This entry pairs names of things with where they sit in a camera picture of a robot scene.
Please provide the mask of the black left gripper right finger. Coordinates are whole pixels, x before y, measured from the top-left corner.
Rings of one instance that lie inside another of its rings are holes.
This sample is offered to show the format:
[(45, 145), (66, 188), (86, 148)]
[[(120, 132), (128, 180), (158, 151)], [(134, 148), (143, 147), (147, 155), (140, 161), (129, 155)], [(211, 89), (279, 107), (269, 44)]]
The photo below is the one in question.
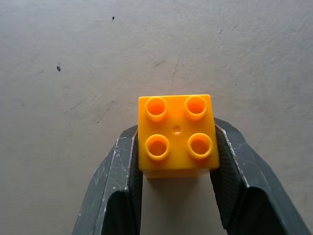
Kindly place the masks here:
[(219, 168), (210, 173), (229, 235), (308, 235), (310, 231), (271, 167), (230, 123), (215, 118)]

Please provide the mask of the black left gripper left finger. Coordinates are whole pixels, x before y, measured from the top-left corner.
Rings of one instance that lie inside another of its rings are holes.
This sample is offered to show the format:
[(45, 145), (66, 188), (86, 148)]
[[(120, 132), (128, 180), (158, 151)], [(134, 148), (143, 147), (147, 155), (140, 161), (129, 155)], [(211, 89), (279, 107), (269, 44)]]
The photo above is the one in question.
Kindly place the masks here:
[(94, 172), (74, 235), (138, 235), (143, 174), (138, 168), (137, 126), (124, 130)]

